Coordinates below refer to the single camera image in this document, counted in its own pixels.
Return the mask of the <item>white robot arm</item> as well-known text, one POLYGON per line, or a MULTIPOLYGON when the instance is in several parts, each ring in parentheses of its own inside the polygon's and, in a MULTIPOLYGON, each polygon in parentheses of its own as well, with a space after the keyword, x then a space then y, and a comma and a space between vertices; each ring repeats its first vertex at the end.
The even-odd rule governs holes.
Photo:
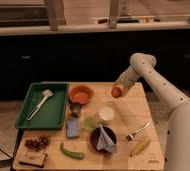
POLYGON ((140 77, 145 79, 170 114, 164 171, 190 171, 190 98, 160 75, 155 65, 153 55, 134 53, 115 85, 124 97, 140 77))

